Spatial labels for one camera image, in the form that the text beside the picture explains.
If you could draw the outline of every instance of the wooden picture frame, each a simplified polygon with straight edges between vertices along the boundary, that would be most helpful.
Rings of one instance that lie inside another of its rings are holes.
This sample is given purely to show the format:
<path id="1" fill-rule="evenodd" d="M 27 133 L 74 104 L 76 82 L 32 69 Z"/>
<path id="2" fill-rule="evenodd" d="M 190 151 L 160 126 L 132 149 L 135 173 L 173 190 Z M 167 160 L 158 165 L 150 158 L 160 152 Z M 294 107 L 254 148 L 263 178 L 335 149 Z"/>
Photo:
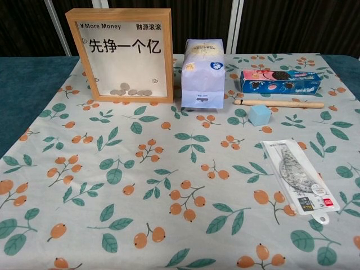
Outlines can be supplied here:
<path id="1" fill-rule="evenodd" d="M 169 8 L 74 8 L 66 18 L 93 98 L 173 102 Z"/>

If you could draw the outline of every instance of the floral tablecloth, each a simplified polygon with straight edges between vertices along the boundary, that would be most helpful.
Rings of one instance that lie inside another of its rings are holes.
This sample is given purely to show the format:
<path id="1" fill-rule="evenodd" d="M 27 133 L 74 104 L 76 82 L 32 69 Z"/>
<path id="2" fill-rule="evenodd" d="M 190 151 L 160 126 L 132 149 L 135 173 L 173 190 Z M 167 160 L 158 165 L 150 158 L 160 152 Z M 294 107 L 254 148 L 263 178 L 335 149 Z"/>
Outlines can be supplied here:
<path id="1" fill-rule="evenodd" d="M 176 96 L 183 56 L 174 56 Z M 242 69 L 315 71 L 316 96 L 239 91 Z M 0 160 L 0 269 L 355 269 L 360 103 L 319 54 L 227 55 L 224 109 L 96 102 L 81 63 Z M 272 107 L 266 126 L 236 98 Z M 288 206 L 261 141 L 291 139 L 341 205 Z"/>

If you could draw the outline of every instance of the blue round sticker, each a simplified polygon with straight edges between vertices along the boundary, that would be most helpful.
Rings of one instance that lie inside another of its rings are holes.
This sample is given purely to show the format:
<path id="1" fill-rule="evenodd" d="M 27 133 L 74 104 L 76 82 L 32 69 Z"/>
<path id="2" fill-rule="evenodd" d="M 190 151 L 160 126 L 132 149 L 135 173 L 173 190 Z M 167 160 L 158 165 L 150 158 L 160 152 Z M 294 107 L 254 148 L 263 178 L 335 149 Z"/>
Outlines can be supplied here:
<path id="1" fill-rule="evenodd" d="M 219 70 L 221 69 L 224 65 L 220 62 L 211 62 L 210 64 L 211 68 Z"/>

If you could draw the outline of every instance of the light blue eraser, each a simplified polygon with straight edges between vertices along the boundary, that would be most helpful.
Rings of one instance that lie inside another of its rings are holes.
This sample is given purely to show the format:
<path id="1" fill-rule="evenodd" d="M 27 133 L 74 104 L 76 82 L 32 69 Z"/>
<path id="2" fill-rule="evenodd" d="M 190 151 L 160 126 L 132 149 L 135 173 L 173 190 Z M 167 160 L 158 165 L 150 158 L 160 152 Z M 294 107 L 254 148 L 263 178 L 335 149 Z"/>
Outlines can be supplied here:
<path id="1" fill-rule="evenodd" d="M 269 123 L 271 110 L 264 104 L 251 106 L 249 111 L 249 120 L 254 125 L 266 125 Z"/>

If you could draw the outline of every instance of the silver coin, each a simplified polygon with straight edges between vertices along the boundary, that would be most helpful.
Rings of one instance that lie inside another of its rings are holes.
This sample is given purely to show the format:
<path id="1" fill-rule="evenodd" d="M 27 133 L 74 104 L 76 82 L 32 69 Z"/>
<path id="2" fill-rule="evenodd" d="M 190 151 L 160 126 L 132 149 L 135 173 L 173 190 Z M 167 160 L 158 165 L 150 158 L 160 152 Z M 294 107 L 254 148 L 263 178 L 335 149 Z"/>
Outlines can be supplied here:
<path id="1" fill-rule="evenodd" d="M 120 89 L 127 91 L 127 90 L 130 89 L 130 85 L 127 84 L 127 83 L 122 83 L 122 84 L 120 85 Z"/>
<path id="2" fill-rule="evenodd" d="M 119 95 L 119 96 L 122 96 L 122 95 L 124 95 L 124 94 L 126 94 L 126 91 L 125 91 L 125 90 L 123 90 L 123 89 L 118 90 L 118 95 Z"/>
<path id="3" fill-rule="evenodd" d="M 129 94 L 130 96 L 134 96 L 134 95 L 136 95 L 136 93 L 137 93 L 137 90 L 135 90 L 135 89 L 131 89 L 131 90 L 129 90 L 129 92 L 128 92 L 128 94 Z"/>
<path id="4" fill-rule="evenodd" d="M 114 90 L 111 90 L 111 91 L 110 91 L 110 94 L 111 94 L 111 95 L 117 95 L 118 93 L 119 93 L 119 90 L 115 90 L 115 89 L 114 89 Z"/>
<path id="5" fill-rule="evenodd" d="M 144 90 L 143 94 L 144 94 L 144 96 L 151 96 L 152 90 Z"/>

